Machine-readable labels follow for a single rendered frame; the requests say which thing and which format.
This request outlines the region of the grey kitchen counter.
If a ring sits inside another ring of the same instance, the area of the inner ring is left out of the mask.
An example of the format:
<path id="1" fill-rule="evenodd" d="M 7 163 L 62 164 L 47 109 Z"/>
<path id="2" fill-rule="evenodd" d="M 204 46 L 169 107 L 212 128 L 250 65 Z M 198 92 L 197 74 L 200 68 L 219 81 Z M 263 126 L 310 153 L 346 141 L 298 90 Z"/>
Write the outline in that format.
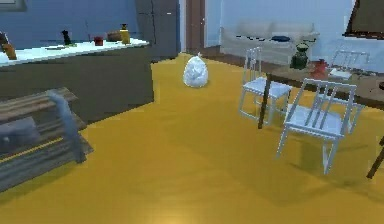
<path id="1" fill-rule="evenodd" d="M 72 110 L 94 123 L 154 101 L 149 43 L 82 42 L 55 50 L 0 51 L 0 101 L 65 87 L 78 99 Z"/>

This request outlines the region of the beige sofa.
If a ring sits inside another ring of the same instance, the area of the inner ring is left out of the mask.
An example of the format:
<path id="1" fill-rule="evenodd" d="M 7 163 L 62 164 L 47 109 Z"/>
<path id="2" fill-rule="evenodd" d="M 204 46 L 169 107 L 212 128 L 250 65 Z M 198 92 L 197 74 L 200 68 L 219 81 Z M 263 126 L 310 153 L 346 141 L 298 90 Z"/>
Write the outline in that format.
<path id="1" fill-rule="evenodd" d="M 244 57 L 250 48 L 261 48 L 264 62 L 289 65 L 296 46 L 306 43 L 311 47 L 320 35 L 313 23 L 240 21 L 220 28 L 220 52 Z M 272 41 L 273 36 L 288 36 L 289 42 Z"/>

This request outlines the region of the brown framed picture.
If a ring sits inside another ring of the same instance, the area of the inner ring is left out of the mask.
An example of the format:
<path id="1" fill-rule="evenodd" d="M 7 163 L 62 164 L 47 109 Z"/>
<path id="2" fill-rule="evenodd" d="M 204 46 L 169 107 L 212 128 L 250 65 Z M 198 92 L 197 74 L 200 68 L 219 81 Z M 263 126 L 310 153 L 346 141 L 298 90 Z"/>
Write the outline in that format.
<path id="1" fill-rule="evenodd" d="M 343 36 L 384 40 L 384 0 L 354 0 Z"/>

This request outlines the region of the brown room door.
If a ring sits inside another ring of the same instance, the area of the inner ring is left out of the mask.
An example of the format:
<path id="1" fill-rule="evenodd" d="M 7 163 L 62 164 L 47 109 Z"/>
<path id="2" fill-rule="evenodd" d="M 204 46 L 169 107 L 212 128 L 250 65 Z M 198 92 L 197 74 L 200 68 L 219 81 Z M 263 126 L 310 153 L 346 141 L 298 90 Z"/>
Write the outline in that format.
<path id="1" fill-rule="evenodd" d="M 186 51 L 204 48 L 205 0 L 186 0 Z"/>

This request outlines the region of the brown dining table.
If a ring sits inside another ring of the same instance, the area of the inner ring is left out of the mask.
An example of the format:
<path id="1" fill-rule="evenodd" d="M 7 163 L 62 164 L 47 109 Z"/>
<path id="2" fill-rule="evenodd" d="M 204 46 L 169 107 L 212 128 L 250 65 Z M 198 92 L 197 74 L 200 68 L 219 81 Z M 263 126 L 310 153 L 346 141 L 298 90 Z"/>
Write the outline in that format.
<path id="1" fill-rule="evenodd" d="M 341 83 L 340 79 L 329 77 L 327 70 L 320 75 L 315 75 L 310 69 L 295 70 L 286 66 L 272 70 L 266 74 L 266 85 L 264 87 L 263 100 L 259 113 L 259 129 L 263 128 L 263 119 L 271 83 L 292 84 L 294 87 L 299 88 L 304 83 L 305 78 L 314 78 L 315 80 L 320 81 L 337 81 Z M 344 81 L 344 84 L 357 85 L 354 98 L 355 103 L 384 111 L 384 76 L 365 76 L 364 78 L 355 81 Z M 374 177 L 381 163 L 384 161 L 384 136 L 381 138 L 379 145 L 382 149 L 366 175 L 369 179 Z"/>

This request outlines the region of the white garbage bag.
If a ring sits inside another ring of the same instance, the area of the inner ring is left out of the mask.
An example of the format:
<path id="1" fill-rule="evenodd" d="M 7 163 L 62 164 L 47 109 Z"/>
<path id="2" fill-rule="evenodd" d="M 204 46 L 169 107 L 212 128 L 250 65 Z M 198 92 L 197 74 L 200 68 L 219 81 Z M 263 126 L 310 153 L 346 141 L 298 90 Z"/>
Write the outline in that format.
<path id="1" fill-rule="evenodd" d="M 183 73 L 183 83 L 192 88 L 201 88 L 208 83 L 208 69 L 201 53 L 188 60 Z"/>

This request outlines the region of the dark grey fridge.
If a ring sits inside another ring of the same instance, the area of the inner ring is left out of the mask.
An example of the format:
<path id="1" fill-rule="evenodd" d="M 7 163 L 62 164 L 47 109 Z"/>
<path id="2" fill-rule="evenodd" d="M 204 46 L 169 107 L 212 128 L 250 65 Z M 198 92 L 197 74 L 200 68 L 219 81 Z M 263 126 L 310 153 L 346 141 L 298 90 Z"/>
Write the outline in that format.
<path id="1" fill-rule="evenodd" d="M 153 62 L 173 59 L 179 53 L 178 0 L 135 0 L 138 33 L 150 43 Z"/>

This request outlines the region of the red pot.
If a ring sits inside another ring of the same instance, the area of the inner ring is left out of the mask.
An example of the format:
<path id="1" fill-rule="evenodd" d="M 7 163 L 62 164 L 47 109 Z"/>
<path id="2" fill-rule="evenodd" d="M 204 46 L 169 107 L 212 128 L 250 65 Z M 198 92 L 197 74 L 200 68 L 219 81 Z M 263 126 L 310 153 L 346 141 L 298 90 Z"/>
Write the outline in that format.
<path id="1" fill-rule="evenodd" d="M 324 59 L 314 61 L 310 76 L 314 79 L 325 79 L 327 77 L 327 62 Z"/>

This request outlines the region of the orange bottle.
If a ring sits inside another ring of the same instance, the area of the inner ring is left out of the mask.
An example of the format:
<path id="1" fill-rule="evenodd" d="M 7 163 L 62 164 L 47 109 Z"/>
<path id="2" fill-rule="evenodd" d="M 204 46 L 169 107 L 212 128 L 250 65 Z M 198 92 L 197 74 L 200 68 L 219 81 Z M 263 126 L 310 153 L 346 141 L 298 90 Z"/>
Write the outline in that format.
<path id="1" fill-rule="evenodd" d="M 15 49 L 9 43 L 8 37 L 4 32 L 0 32 L 0 49 L 5 53 L 9 60 L 16 60 Z"/>

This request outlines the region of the white plate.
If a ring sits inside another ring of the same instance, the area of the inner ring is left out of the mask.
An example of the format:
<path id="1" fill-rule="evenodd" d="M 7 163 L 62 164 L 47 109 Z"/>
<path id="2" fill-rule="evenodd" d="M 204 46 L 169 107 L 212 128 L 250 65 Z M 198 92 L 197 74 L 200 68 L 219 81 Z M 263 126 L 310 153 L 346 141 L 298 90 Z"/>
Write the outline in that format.
<path id="1" fill-rule="evenodd" d="M 333 68 L 330 71 L 329 75 L 331 77 L 336 77 L 336 78 L 340 78 L 340 79 L 344 79 L 344 80 L 348 80 L 352 76 L 352 74 L 350 72 L 348 72 L 348 71 L 340 71 L 340 70 L 338 70 L 336 68 Z"/>

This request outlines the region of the grey framed picture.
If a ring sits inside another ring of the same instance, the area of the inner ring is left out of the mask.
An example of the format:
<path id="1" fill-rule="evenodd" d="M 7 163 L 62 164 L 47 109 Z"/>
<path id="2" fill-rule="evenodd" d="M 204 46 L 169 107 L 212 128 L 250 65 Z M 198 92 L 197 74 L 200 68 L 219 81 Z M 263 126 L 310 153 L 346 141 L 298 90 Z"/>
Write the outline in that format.
<path id="1" fill-rule="evenodd" d="M 0 12 L 24 12 L 26 10 L 25 0 L 0 0 Z"/>

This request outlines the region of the grey wooden shelf rack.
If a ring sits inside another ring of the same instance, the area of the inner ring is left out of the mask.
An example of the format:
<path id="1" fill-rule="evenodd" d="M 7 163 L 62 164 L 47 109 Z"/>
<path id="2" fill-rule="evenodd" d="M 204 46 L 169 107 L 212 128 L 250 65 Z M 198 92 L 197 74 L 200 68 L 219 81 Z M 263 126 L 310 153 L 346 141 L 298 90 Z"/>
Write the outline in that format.
<path id="1" fill-rule="evenodd" d="M 80 131 L 87 124 L 69 103 L 67 88 L 0 102 L 0 192 L 75 161 L 93 151 Z"/>

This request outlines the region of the yellow bottle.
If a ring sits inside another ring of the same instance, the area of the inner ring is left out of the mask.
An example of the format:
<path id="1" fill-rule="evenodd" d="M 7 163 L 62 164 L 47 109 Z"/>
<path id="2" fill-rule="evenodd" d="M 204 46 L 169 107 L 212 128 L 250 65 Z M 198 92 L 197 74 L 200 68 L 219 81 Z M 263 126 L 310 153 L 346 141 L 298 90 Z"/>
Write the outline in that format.
<path id="1" fill-rule="evenodd" d="M 121 36 L 121 41 L 123 44 L 129 44 L 130 43 L 130 33 L 127 29 L 126 24 L 121 25 L 120 36 Z"/>

